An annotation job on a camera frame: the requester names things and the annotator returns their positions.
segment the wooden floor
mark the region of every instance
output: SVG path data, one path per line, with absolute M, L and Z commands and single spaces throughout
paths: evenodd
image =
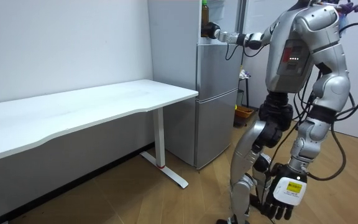
M 218 218 L 231 215 L 229 167 L 234 146 L 245 130 L 233 129 L 231 146 L 200 171 L 167 153 L 169 168 L 189 182 L 185 190 L 137 156 L 10 223 L 215 224 Z M 295 136 L 283 145 L 276 162 L 288 162 Z M 345 171 L 329 182 L 308 180 L 306 195 L 292 219 L 276 223 L 358 223 L 358 139 L 343 134 L 338 138 L 347 153 Z M 273 149 L 265 153 L 272 155 Z M 310 170 L 326 177 L 340 163 L 339 150 L 329 134 Z M 255 209 L 250 222 L 270 223 Z

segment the freezer door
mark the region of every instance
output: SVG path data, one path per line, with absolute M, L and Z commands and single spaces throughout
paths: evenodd
M 197 103 L 196 168 L 220 155 L 231 143 L 237 90 Z
M 229 46 L 229 54 L 235 45 Z M 197 91 L 200 101 L 212 99 L 238 88 L 242 47 L 225 60 L 227 45 L 199 45 L 197 51 Z

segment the humanoid robot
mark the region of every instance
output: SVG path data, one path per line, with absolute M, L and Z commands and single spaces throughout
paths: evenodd
M 270 44 L 266 73 L 268 95 L 256 121 L 239 140 L 231 162 L 233 216 L 217 224 L 248 223 L 250 205 L 269 218 L 289 220 L 306 190 L 307 168 L 318 156 L 321 143 L 337 113 L 346 104 L 350 81 L 345 53 L 339 43 L 339 14 L 334 6 L 298 0 L 264 33 L 223 32 L 215 23 L 202 27 L 212 39 L 257 50 Z M 315 99 L 287 164 L 275 164 L 264 147 L 274 147 L 290 128 L 293 110 L 288 93 L 298 93 L 317 66 L 322 76 L 313 85 Z M 247 172 L 252 169 L 252 176 Z M 257 195 L 251 195 L 253 186 Z

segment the bottle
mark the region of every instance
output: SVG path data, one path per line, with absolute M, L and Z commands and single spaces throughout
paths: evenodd
M 203 0 L 203 6 L 201 7 L 201 30 L 209 22 L 209 8 L 206 3 L 207 0 Z M 201 33 L 201 37 L 208 37 L 208 35 Z

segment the desk leg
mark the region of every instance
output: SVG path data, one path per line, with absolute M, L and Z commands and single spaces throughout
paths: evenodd
M 182 177 L 174 171 L 165 166 L 165 145 L 164 145 L 164 124 L 162 108 L 153 110 L 154 119 L 154 139 L 155 139 L 155 155 L 152 157 L 147 152 L 142 152 L 141 155 L 158 167 L 164 174 L 167 174 L 173 181 L 175 181 L 183 189 L 189 185 Z

